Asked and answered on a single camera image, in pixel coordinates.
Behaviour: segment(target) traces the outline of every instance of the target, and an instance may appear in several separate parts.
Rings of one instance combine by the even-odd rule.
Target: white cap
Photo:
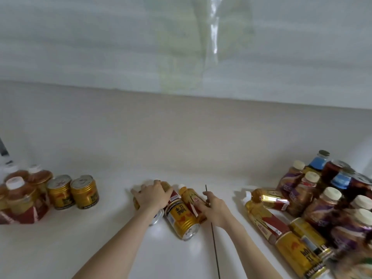
[[[309,171],[309,172],[306,172],[305,178],[309,180],[310,182],[317,183],[320,177],[315,172]]]
[[[252,199],[252,194],[251,194],[251,192],[246,191],[246,192],[245,192],[245,198],[244,198],[243,200],[241,200],[243,206],[245,206],[245,204],[246,204],[247,202],[249,202],[251,199]]]
[[[38,164],[33,164],[28,168],[28,173],[37,173],[39,171],[42,171],[43,169],[41,168],[41,165]]]
[[[294,161],[293,167],[298,170],[303,170],[305,168],[305,163],[302,161]]]
[[[352,203],[355,203],[357,206],[364,208],[368,211],[372,209],[372,200],[369,197],[363,195],[357,195],[355,199],[352,201]]]
[[[9,190],[14,190],[21,188],[23,185],[25,185],[25,181],[23,180],[22,177],[13,177],[10,178],[5,184]]]
[[[327,187],[323,194],[330,198],[331,200],[338,201],[341,197],[342,194],[340,191],[338,191],[336,188],[333,187]]]
[[[4,172],[7,174],[14,173],[19,170],[19,166],[15,163],[7,164],[4,167]]]
[[[366,209],[357,209],[354,216],[361,223],[372,225],[372,212],[367,211]]]

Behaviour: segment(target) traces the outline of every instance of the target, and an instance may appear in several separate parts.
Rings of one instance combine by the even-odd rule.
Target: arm
[[[154,185],[141,187],[141,192],[131,192],[140,209],[137,214],[112,237],[72,279],[125,279],[133,265],[146,229],[156,213],[166,206],[173,188],[164,192],[159,180]]]
[[[197,204],[200,211],[216,226],[224,229],[234,243],[247,278],[254,271],[257,278],[282,278],[254,241],[249,237],[244,226],[232,215],[225,202],[212,192],[203,192],[207,196],[208,208]]]

